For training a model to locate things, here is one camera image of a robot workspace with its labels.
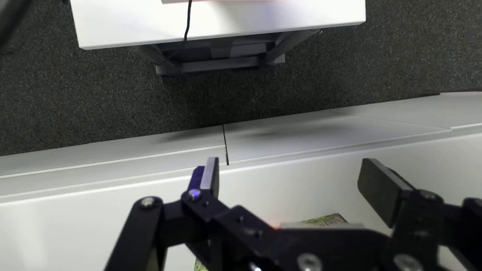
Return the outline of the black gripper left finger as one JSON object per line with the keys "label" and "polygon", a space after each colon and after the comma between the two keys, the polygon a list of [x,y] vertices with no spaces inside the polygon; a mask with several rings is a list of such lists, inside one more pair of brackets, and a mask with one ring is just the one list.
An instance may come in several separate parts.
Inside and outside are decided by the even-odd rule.
{"label": "black gripper left finger", "polygon": [[240,206],[218,195],[218,158],[192,170],[180,198],[138,198],[103,271],[162,271],[167,250],[185,245],[207,271],[280,271],[271,248],[275,232]]}

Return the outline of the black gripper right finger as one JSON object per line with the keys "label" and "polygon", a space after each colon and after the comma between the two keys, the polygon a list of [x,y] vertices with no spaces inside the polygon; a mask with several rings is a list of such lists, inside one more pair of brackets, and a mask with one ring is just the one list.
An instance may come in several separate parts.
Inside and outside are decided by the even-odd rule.
{"label": "black gripper right finger", "polygon": [[412,186],[375,158],[364,158],[356,188],[391,229],[382,251],[385,271],[445,271],[438,248],[447,247],[468,271],[482,271],[482,204],[465,197],[459,206]]}

